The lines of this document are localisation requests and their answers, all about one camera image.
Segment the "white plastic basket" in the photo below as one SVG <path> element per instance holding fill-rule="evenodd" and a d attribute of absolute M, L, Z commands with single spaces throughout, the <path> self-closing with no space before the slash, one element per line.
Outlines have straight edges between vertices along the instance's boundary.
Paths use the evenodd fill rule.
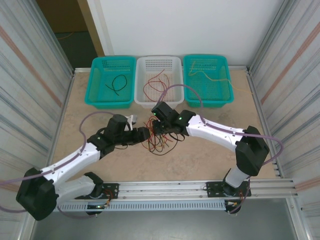
<path fill-rule="evenodd" d="M 183 70 L 175 56 L 147 56 L 136 61 L 134 101 L 145 109 L 153 108 L 159 99 L 171 108 L 184 101 Z"/>

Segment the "teal plastic basket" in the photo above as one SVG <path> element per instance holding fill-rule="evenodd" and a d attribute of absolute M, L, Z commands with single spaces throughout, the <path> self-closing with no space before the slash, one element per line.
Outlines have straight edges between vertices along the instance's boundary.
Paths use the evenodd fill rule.
<path fill-rule="evenodd" d="M 97 109 L 127 109 L 134 101 L 137 60 L 104 56 L 92 61 L 84 102 Z"/>
<path fill-rule="evenodd" d="M 221 108 L 234 100 L 227 59 L 221 55 L 190 54 L 183 58 L 184 98 L 190 107 L 202 101 L 206 108 Z"/>

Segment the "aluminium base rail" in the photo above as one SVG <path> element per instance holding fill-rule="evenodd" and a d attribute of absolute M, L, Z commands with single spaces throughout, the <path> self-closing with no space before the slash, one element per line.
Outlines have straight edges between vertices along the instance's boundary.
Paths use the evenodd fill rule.
<path fill-rule="evenodd" d="M 128 181 L 110 182 L 119 184 L 118 200 L 195 200 L 198 198 L 242 199 L 247 198 L 296 198 L 298 192 L 291 179 L 252 179 L 248 181 L 251 196 L 240 193 L 240 197 L 208 197 L 204 190 L 206 182 L 212 181 Z M 87 176 L 63 183 L 55 192 L 61 196 L 58 203 L 74 199 L 105 199 L 102 194 L 103 184 L 107 182 L 93 181 Z"/>

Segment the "aluminium table edge rail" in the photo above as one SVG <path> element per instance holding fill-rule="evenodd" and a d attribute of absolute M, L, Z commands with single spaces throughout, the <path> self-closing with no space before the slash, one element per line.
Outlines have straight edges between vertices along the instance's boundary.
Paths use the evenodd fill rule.
<path fill-rule="evenodd" d="M 264 135 L 271 136 L 268 124 L 266 122 L 265 115 L 263 113 L 262 105 L 261 105 L 261 102 L 260 102 L 260 100 L 258 98 L 257 91 L 256 91 L 256 88 L 254 86 L 253 79 L 252 79 L 252 75 L 251 75 L 248 67 L 246 68 L 246 78 L 247 78 L 247 81 L 248 81 L 248 85 L 249 85 L 250 91 L 252 92 L 253 101 L 254 101 L 254 104 L 255 104 L 255 108 L 257 110 L 257 114 L 258 114 L 260 123 L 261 123 L 262 131 L 263 131 Z M 276 148 L 278 142 L 275 141 L 275 140 L 271 140 L 271 139 L 265 139 L 265 141 L 268 144 L 268 147 L 270 149 L 270 152 L 269 152 L 270 156 L 271 157 L 275 156 L 279 151 Z M 273 160 L 272 166 L 274 167 L 275 176 L 277 178 L 281 178 L 282 179 L 283 178 L 283 174 L 282 174 L 282 171 L 281 171 L 282 169 L 281 169 L 281 167 L 280 167 L 280 165 L 278 163 L 278 159 L 277 158 L 275 158 Z"/>
<path fill-rule="evenodd" d="M 59 119 L 58 119 L 58 124 L 57 124 L 57 127 L 56 127 L 55 135 L 54 135 L 54 138 L 52 140 L 50 152 L 48 154 L 47 161 L 46 161 L 46 164 L 45 164 L 46 167 L 48 167 L 52 163 L 53 158 L 54 158 L 54 154 L 55 154 L 55 150 L 56 150 L 57 143 L 58 143 L 58 140 L 59 140 L 62 124 L 63 124 L 63 121 L 64 121 L 65 113 L 66 113 L 68 102 L 69 102 L 69 99 L 70 99 L 72 87 L 73 87 L 73 84 L 74 84 L 74 81 L 75 81 L 75 75 L 76 74 L 73 73 L 73 75 L 72 75 L 72 77 L 70 79 L 70 83 L 69 83 L 69 86 L 68 86 L 68 89 L 67 89 L 67 92 L 66 92 L 65 100 L 63 102 L 63 105 L 62 105 L 62 108 L 61 108 L 61 112 L 60 112 L 60 116 L 59 116 Z"/>

